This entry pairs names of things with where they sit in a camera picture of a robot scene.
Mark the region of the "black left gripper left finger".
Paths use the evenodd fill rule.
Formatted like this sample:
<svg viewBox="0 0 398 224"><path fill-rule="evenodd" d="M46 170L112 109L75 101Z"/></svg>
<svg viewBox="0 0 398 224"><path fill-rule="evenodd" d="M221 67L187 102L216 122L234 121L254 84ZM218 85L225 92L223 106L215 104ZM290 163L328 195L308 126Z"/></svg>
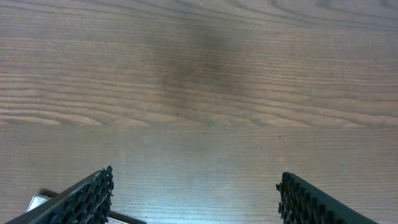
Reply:
<svg viewBox="0 0 398 224"><path fill-rule="evenodd" d="M97 170L6 224L105 224L114 189L113 168Z"/></svg>

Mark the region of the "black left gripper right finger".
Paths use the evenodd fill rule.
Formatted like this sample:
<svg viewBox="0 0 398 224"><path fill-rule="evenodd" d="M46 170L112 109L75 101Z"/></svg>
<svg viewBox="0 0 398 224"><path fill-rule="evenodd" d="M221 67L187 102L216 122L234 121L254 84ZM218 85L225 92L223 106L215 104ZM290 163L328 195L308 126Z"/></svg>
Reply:
<svg viewBox="0 0 398 224"><path fill-rule="evenodd" d="M278 213L284 223L377 224L291 172L282 174L276 189L280 193Z"/></svg>

